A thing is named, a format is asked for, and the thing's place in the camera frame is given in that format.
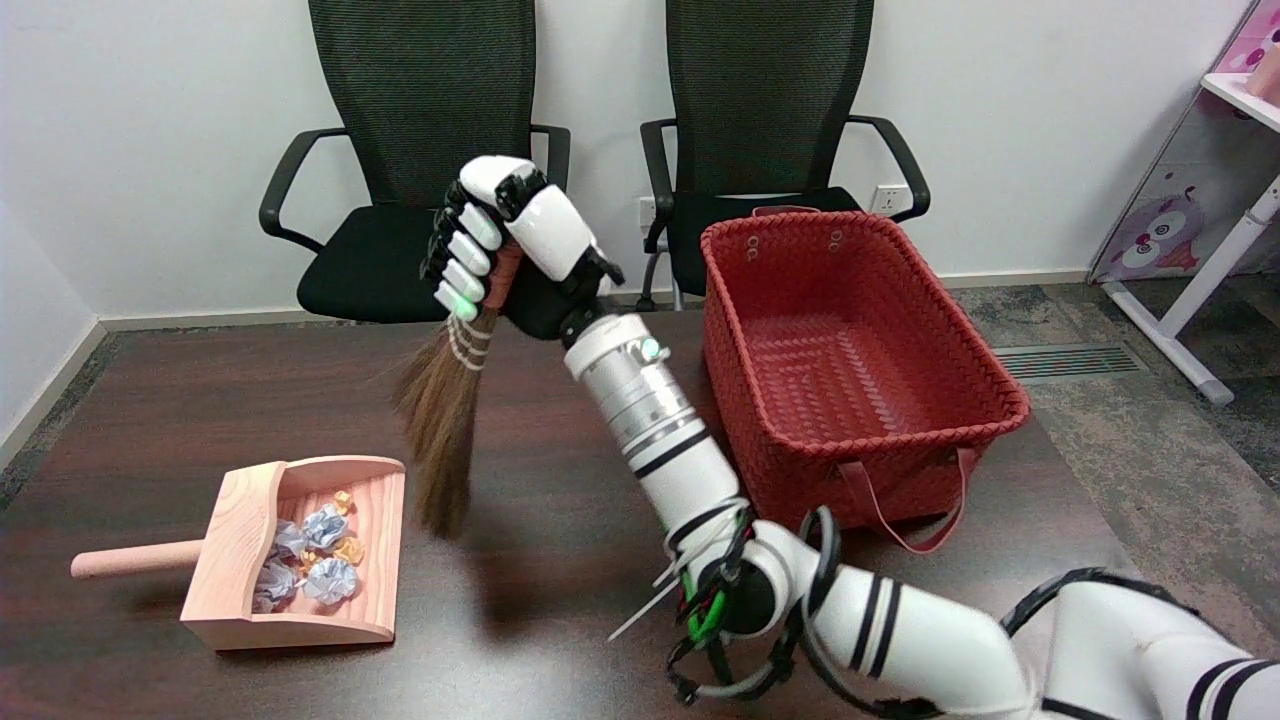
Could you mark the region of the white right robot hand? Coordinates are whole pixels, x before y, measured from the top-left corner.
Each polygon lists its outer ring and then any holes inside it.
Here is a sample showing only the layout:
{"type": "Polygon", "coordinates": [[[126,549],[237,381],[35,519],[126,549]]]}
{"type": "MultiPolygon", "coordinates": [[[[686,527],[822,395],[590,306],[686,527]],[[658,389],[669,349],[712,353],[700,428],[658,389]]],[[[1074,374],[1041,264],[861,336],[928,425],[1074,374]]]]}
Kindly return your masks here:
{"type": "Polygon", "coordinates": [[[559,340],[562,325],[594,304],[604,278],[625,279],[568,195],[534,161],[474,158],[445,191],[419,275],[447,314],[475,322],[497,300],[500,259],[516,250],[500,314],[535,340],[559,340]]]}

